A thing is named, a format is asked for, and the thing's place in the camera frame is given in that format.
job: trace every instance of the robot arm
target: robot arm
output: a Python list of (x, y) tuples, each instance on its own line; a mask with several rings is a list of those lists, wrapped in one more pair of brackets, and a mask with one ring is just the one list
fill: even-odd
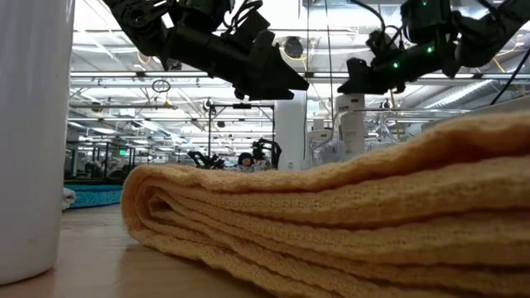
[(442, 70), (454, 78), (461, 66), (485, 65), (530, 21), (530, 2), (505, 0), (476, 20), (452, 12), (450, 0), (407, 0), (401, 14), (400, 30), (405, 30), (416, 45), (404, 49), (400, 42), (397, 47), (395, 37), (391, 39), (384, 31), (373, 32), (366, 44), (375, 58), (370, 66), (363, 60), (349, 59), (349, 80), (339, 87), (340, 93), (385, 94), (389, 89), (400, 93), (406, 82), (434, 71)]
[[(158, 56), (165, 70), (176, 60), (210, 77), (229, 81), (235, 96), (250, 100), (292, 99), (289, 89), (309, 84), (287, 65), (279, 45), (272, 46), (270, 24), (258, 12), (262, 1), (245, 0), (221, 36), (212, 32), (234, 8), (233, 0), (104, 0), (132, 43), (144, 54)], [(170, 18), (174, 26), (162, 20)]]

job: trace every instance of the cable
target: cable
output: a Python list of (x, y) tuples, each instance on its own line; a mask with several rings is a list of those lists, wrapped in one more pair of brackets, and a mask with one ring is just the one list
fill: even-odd
[(528, 57), (530, 56), (530, 48), (527, 50), (527, 53), (524, 55), (523, 59), (521, 60), (521, 63), (519, 63), (519, 66), (517, 69), (513, 72), (512, 77), (506, 82), (506, 84), (503, 86), (503, 88), (500, 90), (500, 92), (495, 96), (495, 99), (489, 104), (494, 105), (497, 103), (497, 101), (500, 99), (500, 97), (506, 92), (510, 84), (513, 82), (519, 71), (521, 71), (522, 67), (524, 66), (524, 63), (527, 61)]
[[(304, 60), (302, 60), (302, 63), (304, 64), (304, 67), (306, 68), (306, 72), (309, 71), (309, 11), (311, 10), (311, 1), (307, 2), (307, 19), (306, 19), (306, 42), (307, 42), (307, 65)], [(304, 165), (306, 165), (306, 151), (307, 151), (307, 92), (306, 92), (306, 98), (305, 98), (305, 107), (304, 107), (304, 126), (303, 126), (303, 132), (304, 132)]]
[(504, 53), (497, 54), (497, 55), (495, 55), (495, 57), (500, 57), (502, 55), (507, 55), (507, 54), (515, 51), (515, 49), (517, 49), (517, 47), (518, 47), (518, 42), (519, 42), (519, 37), (516, 37), (515, 38), (515, 46), (513, 46), (512, 50), (508, 50), (508, 51), (505, 51)]
[[(327, 20), (326, 26), (327, 26), (327, 33), (328, 33), (327, 34), (328, 36), (328, 56), (330, 59), (331, 123), (334, 123), (335, 122), (335, 110), (333, 107), (333, 65), (331, 63), (331, 38), (330, 38), (330, 19), (328, 18), (328, 0), (324, 0), (324, 4), (325, 4), (325, 19)], [(382, 17), (381, 17), (381, 22), (382, 22), (383, 32), (384, 32), (384, 20)]]
[(394, 34), (394, 36), (392, 37), (392, 40), (385, 46), (384, 50), (388, 50), (388, 48), (391, 47), (392, 44), (394, 44), (398, 36), (399, 36), (400, 41), (403, 42), (403, 33), (402, 33), (403, 27), (402, 26), (398, 28), (394, 25), (389, 25), (387, 26), (387, 28), (396, 29), (396, 34)]
[(364, 8), (364, 9), (369, 10), (371, 13), (373, 13), (379, 19), (379, 21), (381, 22), (381, 32), (384, 32), (386, 26), (384, 24), (383, 17), (381, 17), (381, 14), (378, 11), (376, 11), (375, 9), (371, 8), (370, 6), (360, 2), (359, 0), (350, 0), (350, 1), (352, 3), (354, 3), (354, 4), (359, 5), (360, 7)]

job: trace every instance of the person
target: person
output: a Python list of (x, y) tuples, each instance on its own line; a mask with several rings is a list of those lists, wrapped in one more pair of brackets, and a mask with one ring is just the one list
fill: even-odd
[(239, 155), (238, 164), (234, 170), (243, 173), (254, 173), (258, 171), (266, 171), (267, 167), (263, 163), (256, 163), (252, 154), (243, 152)]

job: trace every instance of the folded towel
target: folded towel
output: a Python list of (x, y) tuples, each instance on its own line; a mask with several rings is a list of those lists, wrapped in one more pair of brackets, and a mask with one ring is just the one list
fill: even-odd
[(122, 211), (144, 245), (277, 296), (530, 296), (529, 181), (530, 114), (500, 114), (308, 171), (141, 166)]

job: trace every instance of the white pillar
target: white pillar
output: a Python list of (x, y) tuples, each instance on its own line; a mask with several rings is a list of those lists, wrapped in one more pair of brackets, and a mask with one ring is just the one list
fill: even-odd
[(308, 145), (306, 144), (306, 91), (293, 91), (293, 100), (277, 100), (276, 142), (282, 148), (278, 164), (279, 170), (301, 170), (305, 167)]

